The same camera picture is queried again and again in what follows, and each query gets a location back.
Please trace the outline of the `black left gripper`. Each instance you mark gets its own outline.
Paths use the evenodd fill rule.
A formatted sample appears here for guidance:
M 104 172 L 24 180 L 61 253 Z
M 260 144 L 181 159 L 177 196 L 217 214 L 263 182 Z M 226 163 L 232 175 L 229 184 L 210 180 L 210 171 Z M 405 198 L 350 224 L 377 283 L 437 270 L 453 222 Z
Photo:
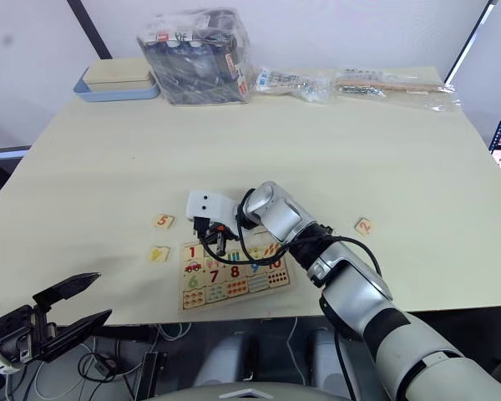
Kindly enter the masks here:
M 80 273 L 33 295 L 35 307 L 24 305 L 0 317 L 0 354 L 11 364 L 40 360 L 50 363 L 76 348 L 97 327 L 102 327 L 112 309 L 83 317 L 67 327 L 58 328 L 47 321 L 54 303 L 67 300 L 86 290 L 101 276 L 98 272 Z

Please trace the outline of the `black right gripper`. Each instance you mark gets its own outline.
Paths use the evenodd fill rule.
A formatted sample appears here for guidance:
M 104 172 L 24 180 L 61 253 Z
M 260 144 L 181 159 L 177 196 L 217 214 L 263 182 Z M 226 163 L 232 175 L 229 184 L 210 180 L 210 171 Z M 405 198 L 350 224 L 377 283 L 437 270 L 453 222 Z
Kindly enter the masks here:
M 216 244 L 216 255 L 224 256 L 227 241 L 237 241 L 239 237 L 228 226 L 213 222 L 209 218 L 195 217 L 193 229 L 203 246 Z

